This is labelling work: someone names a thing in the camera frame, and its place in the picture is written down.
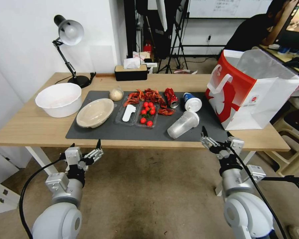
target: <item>tissue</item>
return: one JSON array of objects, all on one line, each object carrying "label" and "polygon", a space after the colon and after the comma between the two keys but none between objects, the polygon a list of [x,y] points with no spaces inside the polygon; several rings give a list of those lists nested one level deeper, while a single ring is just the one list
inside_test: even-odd
[{"label": "tissue", "polygon": [[124,59],[123,68],[124,69],[138,69],[140,67],[140,59],[139,58],[127,58]]}]

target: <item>crushed red can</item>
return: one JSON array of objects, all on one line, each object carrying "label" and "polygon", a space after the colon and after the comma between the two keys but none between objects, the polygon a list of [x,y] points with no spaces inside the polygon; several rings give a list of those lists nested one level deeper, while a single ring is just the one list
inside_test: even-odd
[{"label": "crushed red can", "polygon": [[169,105],[171,108],[176,108],[176,107],[178,106],[178,98],[177,98],[177,96],[175,95],[173,89],[172,89],[172,88],[166,88],[164,94],[165,94],[166,97],[167,97],[168,105]]}]

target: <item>lamp base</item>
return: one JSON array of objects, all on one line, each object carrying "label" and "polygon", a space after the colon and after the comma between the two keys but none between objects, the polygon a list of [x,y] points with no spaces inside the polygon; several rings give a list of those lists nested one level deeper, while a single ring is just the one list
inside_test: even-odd
[{"label": "lamp base", "polygon": [[90,79],[86,76],[77,76],[76,78],[77,78],[77,83],[74,82],[73,77],[68,80],[68,83],[77,84],[81,88],[87,87],[91,84]]}]

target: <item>wooden table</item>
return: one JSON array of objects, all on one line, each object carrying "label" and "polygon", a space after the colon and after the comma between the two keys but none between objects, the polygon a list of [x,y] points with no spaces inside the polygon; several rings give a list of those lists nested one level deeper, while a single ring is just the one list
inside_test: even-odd
[{"label": "wooden table", "polygon": [[[55,73],[38,92],[67,76],[70,74]],[[146,81],[117,82],[113,75],[98,75],[90,86],[82,89],[82,100],[91,90],[109,91],[118,85],[124,91],[133,91],[136,88],[153,88],[164,91],[167,87],[172,87],[174,91],[205,92],[209,78],[209,74],[149,74]],[[50,117],[36,106],[34,101],[36,95],[37,93],[0,130],[0,145],[25,146],[41,166],[49,164],[50,160],[40,147],[69,147],[73,142],[76,146],[95,147],[97,140],[66,139],[65,135],[76,114],[65,118]],[[247,151],[288,151],[290,149],[271,124],[267,125],[265,129],[234,130],[231,133],[245,141],[244,150]],[[135,149],[203,149],[200,142],[178,141],[103,140],[102,146],[103,148]],[[45,170],[48,174],[57,172],[54,166]]]}]

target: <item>stool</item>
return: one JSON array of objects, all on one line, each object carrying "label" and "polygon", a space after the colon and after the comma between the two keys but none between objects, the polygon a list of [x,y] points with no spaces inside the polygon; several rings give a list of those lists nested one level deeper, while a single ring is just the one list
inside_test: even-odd
[{"label": "stool", "polygon": [[275,151],[267,151],[265,154],[279,165],[276,173],[283,177],[293,175],[299,170],[299,110],[287,114],[273,126],[296,153],[289,159]]}]

